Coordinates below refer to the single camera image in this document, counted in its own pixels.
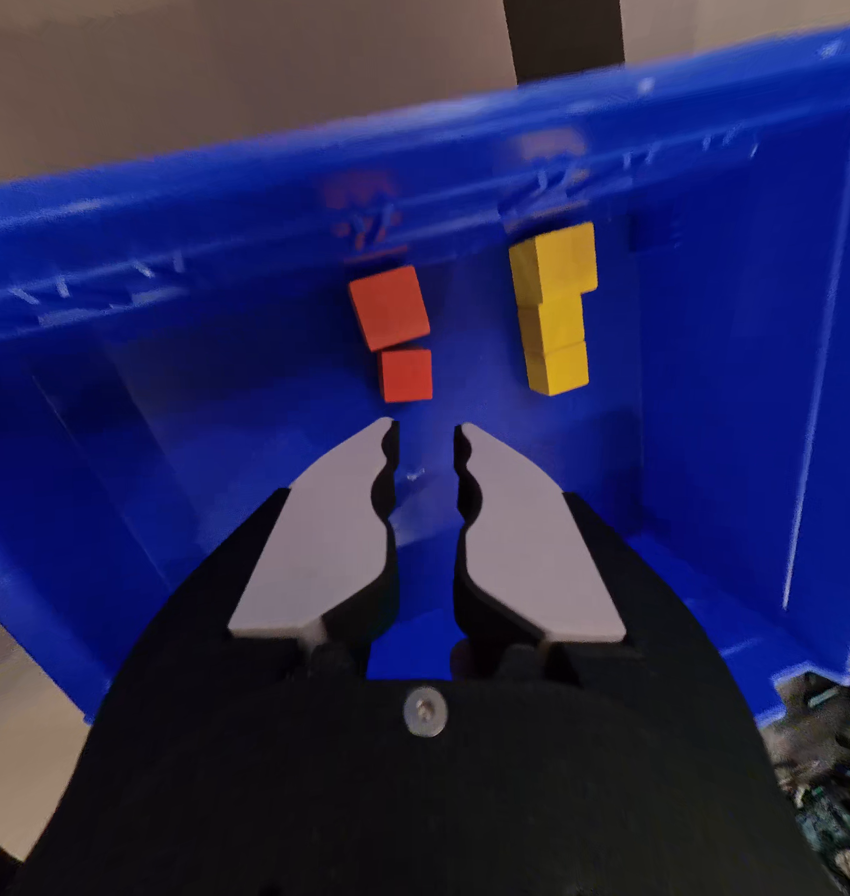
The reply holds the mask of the black post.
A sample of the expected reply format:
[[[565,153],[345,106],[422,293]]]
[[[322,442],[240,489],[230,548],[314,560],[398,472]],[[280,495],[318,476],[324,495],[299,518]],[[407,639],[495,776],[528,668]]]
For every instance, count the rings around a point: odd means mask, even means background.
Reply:
[[[619,1],[505,1],[519,85],[625,62]]]

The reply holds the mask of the blue plastic bin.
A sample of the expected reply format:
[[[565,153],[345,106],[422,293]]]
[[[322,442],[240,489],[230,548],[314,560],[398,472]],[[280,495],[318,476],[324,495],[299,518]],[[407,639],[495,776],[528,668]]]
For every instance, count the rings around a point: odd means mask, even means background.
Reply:
[[[549,397],[508,250],[587,221],[590,381]],[[404,265],[433,397],[389,404],[349,284]],[[783,679],[850,683],[850,28],[0,185],[0,624],[89,719],[203,558],[383,416],[372,677],[449,675],[472,422],[660,573],[759,726]]]

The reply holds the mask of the dark cluttered parts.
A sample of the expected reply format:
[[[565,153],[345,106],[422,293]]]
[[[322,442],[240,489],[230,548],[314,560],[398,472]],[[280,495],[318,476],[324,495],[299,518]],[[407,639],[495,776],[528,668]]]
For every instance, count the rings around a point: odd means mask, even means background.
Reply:
[[[850,686],[806,672],[779,683],[784,716],[761,730],[797,822],[841,894],[850,894]]]

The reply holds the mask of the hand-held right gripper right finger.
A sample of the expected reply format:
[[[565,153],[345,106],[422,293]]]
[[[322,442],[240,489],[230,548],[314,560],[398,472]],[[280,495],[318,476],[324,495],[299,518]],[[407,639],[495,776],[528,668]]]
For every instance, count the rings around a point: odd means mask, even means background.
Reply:
[[[627,631],[565,493],[539,465],[473,423],[453,432],[463,518],[453,614],[457,666],[498,666],[509,648],[625,648]]]

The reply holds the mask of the yellow cube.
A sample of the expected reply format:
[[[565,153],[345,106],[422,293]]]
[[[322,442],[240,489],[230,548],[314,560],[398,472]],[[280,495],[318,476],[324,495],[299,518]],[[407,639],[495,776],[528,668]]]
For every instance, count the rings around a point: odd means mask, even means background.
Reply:
[[[585,341],[583,296],[573,293],[535,306],[517,306],[525,354],[545,357]]]
[[[577,342],[541,354],[525,351],[528,385],[533,392],[545,396],[580,389],[590,381],[586,342]]]
[[[553,230],[509,247],[513,291],[519,308],[535,308],[598,287],[592,222]]]

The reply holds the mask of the red cube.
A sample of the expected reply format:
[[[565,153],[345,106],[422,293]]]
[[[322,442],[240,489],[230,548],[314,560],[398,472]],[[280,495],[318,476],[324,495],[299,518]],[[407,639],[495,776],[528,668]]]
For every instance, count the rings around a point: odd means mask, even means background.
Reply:
[[[429,315],[412,265],[352,280],[352,307],[372,353],[427,337]]]
[[[377,353],[382,399],[389,404],[431,400],[432,353],[419,346],[400,346]]]

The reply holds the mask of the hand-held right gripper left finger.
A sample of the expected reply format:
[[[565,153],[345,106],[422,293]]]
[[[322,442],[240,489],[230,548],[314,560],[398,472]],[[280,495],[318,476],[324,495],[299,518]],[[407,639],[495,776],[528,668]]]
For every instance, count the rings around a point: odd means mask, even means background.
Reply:
[[[313,462],[286,500],[229,620],[244,639],[368,648],[399,604],[397,420],[380,418]]]

